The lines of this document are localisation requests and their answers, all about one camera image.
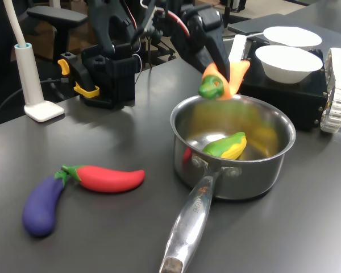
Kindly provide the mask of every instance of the red pepper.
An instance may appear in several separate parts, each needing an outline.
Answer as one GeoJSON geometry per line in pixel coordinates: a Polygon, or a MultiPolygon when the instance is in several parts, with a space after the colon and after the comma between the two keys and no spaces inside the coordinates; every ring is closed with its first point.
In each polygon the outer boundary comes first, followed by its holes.
{"type": "Polygon", "coordinates": [[[62,170],[80,182],[81,186],[96,192],[124,192],[138,187],[145,178],[143,170],[121,172],[95,166],[62,166],[62,170]]]}

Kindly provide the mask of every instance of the toy carrot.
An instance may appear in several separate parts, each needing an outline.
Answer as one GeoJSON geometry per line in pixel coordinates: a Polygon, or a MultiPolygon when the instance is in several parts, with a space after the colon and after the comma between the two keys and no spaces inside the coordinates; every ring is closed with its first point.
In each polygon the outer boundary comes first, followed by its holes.
{"type": "Polygon", "coordinates": [[[144,178],[143,170],[121,172],[95,166],[62,166],[62,170],[81,186],[96,192],[124,192],[139,186],[144,178]]]}
{"type": "Polygon", "coordinates": [[[202,85],[198,94],[207,99],[229,100],[240,88],[249,61],[230,62],[230,82],[217,70],[215,63],[210,64],[203,73],[202,85]]]}

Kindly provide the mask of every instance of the gray table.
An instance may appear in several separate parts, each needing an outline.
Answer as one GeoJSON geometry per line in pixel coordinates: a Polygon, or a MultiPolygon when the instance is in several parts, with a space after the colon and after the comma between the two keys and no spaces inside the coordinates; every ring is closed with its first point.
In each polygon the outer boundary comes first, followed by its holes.
{"type": "MultiPolygon", "coordinates": [[[[189,188],[173,172],[172,109],[195,95],[201,74],[182,60],[143,72],[136,106],[110,112],[77,98],[44,124],[0,125],[0,272],[158,272],[189,188]],[[56,231],[22,228],[26,198],[61,164],[144,169],[138,189],[106,195],[69,183],[56,231]]],[[[215,200],[188,273],[340,273],[341,133],[297,133],[280,177],[262,199],[215,200]]]]}
{"type": "Polygon", "coordinates": [[[341,0],[319,0],[286,16],[341,33],[341,0]]]}

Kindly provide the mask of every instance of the yellow clamp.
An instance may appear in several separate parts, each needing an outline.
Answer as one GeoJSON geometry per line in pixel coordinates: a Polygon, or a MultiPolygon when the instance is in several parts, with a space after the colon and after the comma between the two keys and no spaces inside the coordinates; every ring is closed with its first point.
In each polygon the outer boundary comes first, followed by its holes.
{"type": "Polygon", "coordinates": [[[58,60],[57,63],[62,68],[62,75],[63,76],[67,76],[69,74],[69,65],[68,65],[68,63],[64,59],[58,60]]]}
{"type": "Polygon", "coordinates": [[[76,82],[76,86],[73,89],[74,89],[74,91],[83,95],[86,98],[93,98],[93,97],[96,97],[100,94],[100,88],[96,85],[95,85],[95,87],[96,87],[96,89],[93,91],[86,91],[85,89],[81,88],[79,86],[79,84],[76,82]]]}
{"type": "MultiPolygon", "coordinates": [[[[58,64],[61,66],[62,75],[67,76],[69,74],[69,65],[66,62],[66,60],[64,60],[64,59],[58,60],[58,64]]],[[[83,95],[86,98],[93,98],[93,97],[96,97],[100,94],[100,88],[96,85],[95,85],[95,87],[96,87],[96,89],[93,91],[86,91],[85,89],[81,88],[80,85],[76,82],[76,86],[73,89],[74,89],[74,91],[83,95]]]]}

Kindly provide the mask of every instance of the yellow and green toy vegetable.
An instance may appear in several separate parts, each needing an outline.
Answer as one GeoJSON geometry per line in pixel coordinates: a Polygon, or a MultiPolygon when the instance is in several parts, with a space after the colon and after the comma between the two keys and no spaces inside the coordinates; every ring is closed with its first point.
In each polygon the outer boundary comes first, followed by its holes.
{"type": "Polygon", "coordinates": [[[245,147],[245,133],[238,132],[227,138],[222,138],[207,144],[203,151],[219,158],[235,160],[241,155],[245,147]]]}

